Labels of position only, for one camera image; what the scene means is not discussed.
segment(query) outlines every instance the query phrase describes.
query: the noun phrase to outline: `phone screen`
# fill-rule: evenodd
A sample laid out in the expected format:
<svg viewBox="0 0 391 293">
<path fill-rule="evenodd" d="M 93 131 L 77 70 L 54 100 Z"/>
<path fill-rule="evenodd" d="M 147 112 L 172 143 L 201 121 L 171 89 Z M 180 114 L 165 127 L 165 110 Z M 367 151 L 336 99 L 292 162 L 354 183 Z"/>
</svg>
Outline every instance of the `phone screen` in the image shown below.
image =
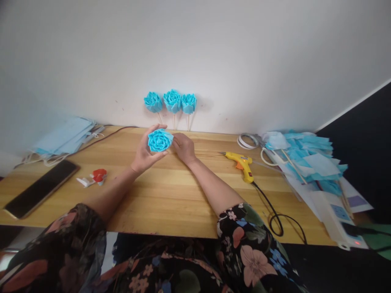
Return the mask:
<svg viewBox="0 0 391 293">
<path fill-rule="evenodd" d="M 18 219 L 26 216 L 41 201 L 58 189 L 79 167 L 70 161 L 61 161 L 25 191 L 10 201 L 4 209 Z"/>
</svg>

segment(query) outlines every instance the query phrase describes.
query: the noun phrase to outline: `roll of tape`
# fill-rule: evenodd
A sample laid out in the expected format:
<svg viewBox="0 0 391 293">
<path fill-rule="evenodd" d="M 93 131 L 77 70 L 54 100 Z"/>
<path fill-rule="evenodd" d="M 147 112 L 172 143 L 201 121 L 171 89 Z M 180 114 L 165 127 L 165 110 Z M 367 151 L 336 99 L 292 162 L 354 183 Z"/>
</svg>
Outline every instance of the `roll of tape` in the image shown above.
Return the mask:
<svg viewBox="0 0 391 293">
<path fill-rule="evenodd" d="M 254 143 L 254 146 L 252 145 L 249 145 L 247 144 L 242 137 L 248 137 L 252 140 L 252 142 Z M 236 139 L 237 141 L 237 144 L 240 145 L 242 148 L 244 149 L 248 149 L 248 150 L 251 150 L 251 149 L 256 149 L 258 146 L 259 146 L 259 141 L 258 139 L 252 135 L 252 134 L 249 134 L 249 133 L 242 133 L 241 135 L 239 135 Z"/>
</svg>

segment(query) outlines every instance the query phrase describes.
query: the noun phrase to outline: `hand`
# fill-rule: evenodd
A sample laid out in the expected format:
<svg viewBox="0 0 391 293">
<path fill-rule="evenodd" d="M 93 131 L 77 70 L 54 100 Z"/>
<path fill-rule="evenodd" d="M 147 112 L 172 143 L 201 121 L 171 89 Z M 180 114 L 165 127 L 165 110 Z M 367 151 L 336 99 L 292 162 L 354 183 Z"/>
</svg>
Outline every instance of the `hand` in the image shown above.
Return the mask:
<svg viewBox="0 0 391 293">
<path fill-rule="evenodd" d="M 194 142 L 183 133 L 175 133 L 172 144 L 176 149 L 178 157 L 186 164 L 189 165 L 191 162 L 197 160 L 196 154 L 194 153 Z"/>
<path fill-rule="evenodd" d="M 158 160 L 164 158 L 168 152 L 164 151 L 162 153 L 156 153 L 154 155 L 151 154 L 151 150 L 148 146 L 148 134 L 154 132 L 155 130 L 163 128 L 166 129 L 167 125 L 163 124 L 155 124 L 148 128 L 148 130 L 143 134 L 140 143 L 137 146 L 136 156 L 134 157 L 134 161 L 130 165 L 132 170 L 136 173 L 143 173 L 147 169 L 151 168 L 154 163 Z"/>
</svg>

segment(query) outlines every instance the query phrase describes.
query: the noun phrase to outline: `black floor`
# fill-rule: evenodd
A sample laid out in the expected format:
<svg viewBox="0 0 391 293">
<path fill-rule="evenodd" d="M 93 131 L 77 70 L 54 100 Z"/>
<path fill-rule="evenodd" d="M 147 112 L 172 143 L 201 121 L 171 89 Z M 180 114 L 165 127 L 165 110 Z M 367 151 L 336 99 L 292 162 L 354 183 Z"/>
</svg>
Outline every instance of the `black floor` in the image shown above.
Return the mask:
<svg viewBox="0 0 391 293">
<path fill-rule="evenodd" d="M 311 293 L 391 292 L 391 261 L 373 251 L 283 246 Z"/>
</svg>

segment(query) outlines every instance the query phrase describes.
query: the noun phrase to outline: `stack of masks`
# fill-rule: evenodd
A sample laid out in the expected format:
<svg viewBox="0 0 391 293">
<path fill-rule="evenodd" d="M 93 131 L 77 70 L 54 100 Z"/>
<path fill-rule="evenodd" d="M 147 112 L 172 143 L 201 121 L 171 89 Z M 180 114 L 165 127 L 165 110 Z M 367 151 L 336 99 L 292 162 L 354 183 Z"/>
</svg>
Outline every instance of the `stack of masks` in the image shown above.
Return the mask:
<svg viewBox="0 0 391 293">
<path fill-rule="evenodd" d="M 38 154 L 47 166 L 52 166 L 69 154 L 78 151 L 83 140 L 91 134 L 89 131 L 95 125 L 94 121 L 71 117 L 64 124 L 44 136 L 33 146 L 31 151 Z M 53 158 L 56 158 L 56 160 L 48 163 L 48 160 Z"/>
<path fill-rule="evenodd" d="M 265 145 L 267 149 L 274 150 L 286 161 L 284 154 L 278 151 L 284 149 L 307 182 L 318 181 L 324 191 L 342 195 L 342 190 L 336 181 L 343 176 L 347 165 L 340 165 L 340 160 L 333 158 L 333 147 L 328 138 L 321 138 L 310 132 L 290 131 L 282 134 L 272 131 L 265 133 L 262 139 L 267 142 Z M 290 163 L 286 166 L 299 181 L 303 182 Z"/>
</svg>

